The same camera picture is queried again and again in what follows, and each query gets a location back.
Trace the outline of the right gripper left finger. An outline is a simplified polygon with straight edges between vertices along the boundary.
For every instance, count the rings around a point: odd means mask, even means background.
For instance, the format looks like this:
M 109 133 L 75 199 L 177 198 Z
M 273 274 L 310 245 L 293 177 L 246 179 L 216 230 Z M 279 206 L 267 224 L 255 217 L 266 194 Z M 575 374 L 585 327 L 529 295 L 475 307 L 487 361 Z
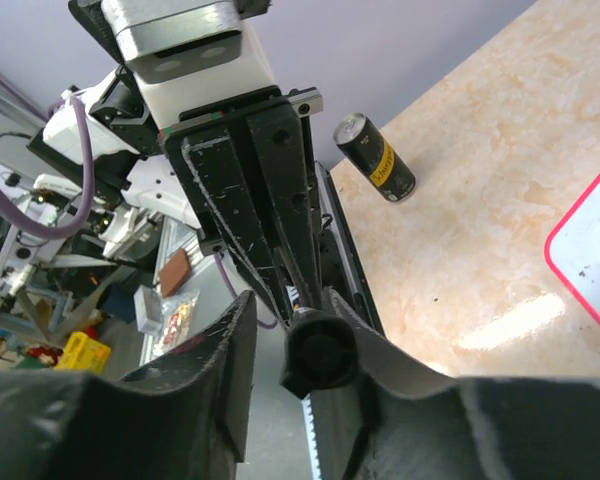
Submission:
M 0 479 L 232 479 L 244 460 L 256 300 L 110 381 L 0 371 Z

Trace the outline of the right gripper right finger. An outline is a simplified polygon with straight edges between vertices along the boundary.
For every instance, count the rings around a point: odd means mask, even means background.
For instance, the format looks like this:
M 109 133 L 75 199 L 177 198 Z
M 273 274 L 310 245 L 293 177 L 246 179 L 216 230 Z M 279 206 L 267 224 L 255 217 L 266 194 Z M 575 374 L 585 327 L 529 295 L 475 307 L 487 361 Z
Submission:
M 449 377 L 324 303 L 358 355 L 324 407 L 327 478 L 600 479 L 600 378 Z

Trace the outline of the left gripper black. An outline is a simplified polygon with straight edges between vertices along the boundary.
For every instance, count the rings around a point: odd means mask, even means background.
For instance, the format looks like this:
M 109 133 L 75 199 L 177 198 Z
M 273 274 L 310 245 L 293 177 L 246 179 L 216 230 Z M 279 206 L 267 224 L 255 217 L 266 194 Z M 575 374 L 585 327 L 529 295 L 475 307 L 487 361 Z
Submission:
M 208 124 L 256 113 L 248 117 L 248 128 L 268 200 L 264 220 L 272 231 L 267 239 L 230 136 L 188 135 L 181 151 L 236 270 L 281 322 L 292 314 L 288 283 L 296 287 L 303 306 L 321 305 L 320 205 L 306 117 L 323 109 L 316 87 L 287 94 L 263 87 L 189 109 L 159 130 L 159 145 L 167 154 L 169 143 Z

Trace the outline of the black marker cap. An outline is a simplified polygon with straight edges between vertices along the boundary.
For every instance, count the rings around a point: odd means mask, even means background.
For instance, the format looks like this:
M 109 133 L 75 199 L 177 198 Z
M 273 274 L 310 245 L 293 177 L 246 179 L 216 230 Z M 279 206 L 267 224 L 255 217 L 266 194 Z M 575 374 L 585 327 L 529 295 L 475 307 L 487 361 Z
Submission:
M 313 391 L 344 387 L 359 371 L 352 327 L 341 317 L 302 307 L 285 338 L 281 385 L 303 400 Z

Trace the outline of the whiteboard with pink frame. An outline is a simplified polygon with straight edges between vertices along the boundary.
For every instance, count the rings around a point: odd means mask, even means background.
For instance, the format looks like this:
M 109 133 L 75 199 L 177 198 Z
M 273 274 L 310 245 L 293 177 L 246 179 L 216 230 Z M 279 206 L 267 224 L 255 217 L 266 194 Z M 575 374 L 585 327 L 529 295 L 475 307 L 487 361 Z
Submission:
M 544 258 L 600 326 L 600 172 L 551 230 Z

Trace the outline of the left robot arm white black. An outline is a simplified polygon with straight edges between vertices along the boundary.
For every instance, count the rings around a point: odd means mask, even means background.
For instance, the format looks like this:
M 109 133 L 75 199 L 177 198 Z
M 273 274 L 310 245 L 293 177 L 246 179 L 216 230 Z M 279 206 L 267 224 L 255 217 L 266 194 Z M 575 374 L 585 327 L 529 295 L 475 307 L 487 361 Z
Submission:
M 199 72 L 156 87 L 157 103 L 120 67 L 70 90 L 85 107 L 95 189 L 108 207 L 137 205 L 195 228 L 205 253 L 226 248 L 274 314 L 287 289 L 321 304 L 321 228 L 309 118 L 314 87 L 283 93 L 269 78 Z

